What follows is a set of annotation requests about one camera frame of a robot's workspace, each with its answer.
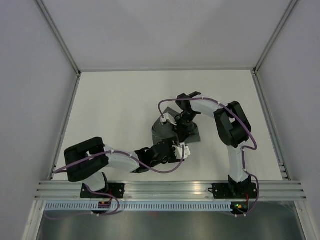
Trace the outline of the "grey cloth napkin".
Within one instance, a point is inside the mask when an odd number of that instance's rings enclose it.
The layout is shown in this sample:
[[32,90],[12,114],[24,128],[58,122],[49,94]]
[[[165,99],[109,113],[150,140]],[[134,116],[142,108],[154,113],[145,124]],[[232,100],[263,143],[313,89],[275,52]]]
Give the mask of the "grey cloth napkin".
[[170,107],[167,107],[163,115],[168,114],[173,117],[176,124],[171,122],[161,122],[161,118],[156,120],[151,128],[153,144],[157,144],[163,140],[175,138],[179,143],[185,142],[186,144],[199,143],[201,136],[196,123],[193,120],[187,119],[184,112],[178,113]]

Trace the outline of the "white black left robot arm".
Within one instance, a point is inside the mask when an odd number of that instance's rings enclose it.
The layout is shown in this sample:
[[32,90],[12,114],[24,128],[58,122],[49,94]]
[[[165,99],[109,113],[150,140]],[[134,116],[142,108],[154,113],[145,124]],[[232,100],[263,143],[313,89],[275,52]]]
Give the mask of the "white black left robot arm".
[[161,164],[182,164],[186,157],[186,147],[168,138],[152,147],[127,152],[104,144],[101,137],[94,137],[78,143],[64,151],[65,168],[69,182],[81,182],[87,185],[98,198],[109,193],[109,185],[103,168],[119,169],[129,173],[142,174],[152,171],[168,174],[168,171],[156,170]]

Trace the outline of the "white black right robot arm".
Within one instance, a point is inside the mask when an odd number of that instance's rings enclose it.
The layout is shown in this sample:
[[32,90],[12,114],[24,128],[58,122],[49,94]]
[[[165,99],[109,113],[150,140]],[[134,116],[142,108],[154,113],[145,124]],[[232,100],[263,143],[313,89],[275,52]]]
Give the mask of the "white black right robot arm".
[[198,126],[194,123],[197,115],[206,115],[214,119],[220,140],[227,146],[230,171],[228,175],[228,192],[235,198],[241,197],[251,184],[251,177],[243,168],[241,147],[249,139],[251,125],[239,102],[233,101],[221,106],[215,100],[202,99],[200,92],[189,95],[182,93],[175,103],[182,110],[174,120],[173,131],[180,142],[199,142]]

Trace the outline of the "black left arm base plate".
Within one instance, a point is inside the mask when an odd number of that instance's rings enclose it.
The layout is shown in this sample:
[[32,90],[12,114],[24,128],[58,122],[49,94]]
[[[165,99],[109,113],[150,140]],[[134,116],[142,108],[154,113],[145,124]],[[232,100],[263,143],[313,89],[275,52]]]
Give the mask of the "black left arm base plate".
[[112,195],[117,199],[123,199],[125,193],[125,184],[112,182],[109,183],[107,187],[93,191],[92,189],[88,189],[87,186],[83,183],[80,191],[81,199],[109,199],[108,195]]

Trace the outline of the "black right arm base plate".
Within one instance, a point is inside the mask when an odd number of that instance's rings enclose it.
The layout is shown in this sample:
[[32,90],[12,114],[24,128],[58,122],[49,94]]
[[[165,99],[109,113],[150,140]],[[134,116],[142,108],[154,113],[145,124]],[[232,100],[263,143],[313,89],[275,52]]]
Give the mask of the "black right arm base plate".
[[250,183],[247,186],[237,188],[229,183],[212,183],[207,191],[213,194],[213,198],[220,199],[256,199],[258,189],[255,183]]

